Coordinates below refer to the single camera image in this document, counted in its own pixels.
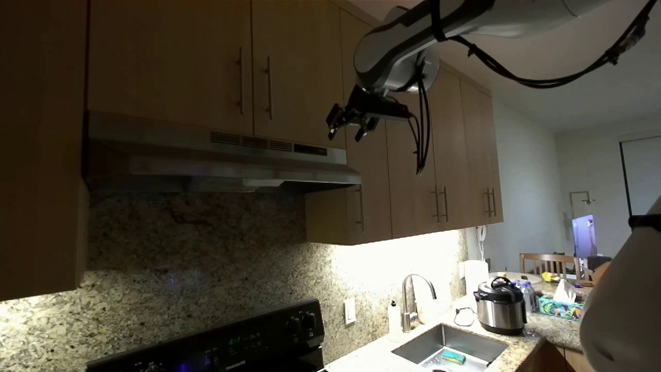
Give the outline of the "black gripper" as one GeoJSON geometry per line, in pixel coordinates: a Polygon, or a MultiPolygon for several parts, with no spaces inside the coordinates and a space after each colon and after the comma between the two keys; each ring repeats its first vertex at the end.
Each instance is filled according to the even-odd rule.
{"type": "Polygon", "coordinates": [[[325,116],[327,136],[335,139],[343,127],[352,124],[356,129],[355,141],[360,141],[382,117],[410,119],[413,114],[395,98],[355,84],[344,106],[335,103],[331,108],[325,116]]]}

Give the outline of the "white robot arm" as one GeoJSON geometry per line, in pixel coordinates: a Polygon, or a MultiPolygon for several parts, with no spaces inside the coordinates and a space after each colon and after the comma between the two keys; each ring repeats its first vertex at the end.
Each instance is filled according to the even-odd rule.
{"type": "Polygon", "coordinates": [[[355,127],[355,141],[372,133],[382,117],[408,119],[410,111],[387,98],[389,91],[422,91],[438,73],[429,60],[436,43],[455,41],[489,70],[523,87],[556,88],[602,64],[615,64],[643,33],[656,0],[647,0],[624,33],[583,70],[553,79],[515,76],[484,49],[466,41],[468,33],[517,37],[560,26],[594,10],[604,0],[421,0],[413,8],[395,8],[389,18],[367,32],[352,52],[355,84],[344,106],[325,116],[327,136],[355,127]]]}

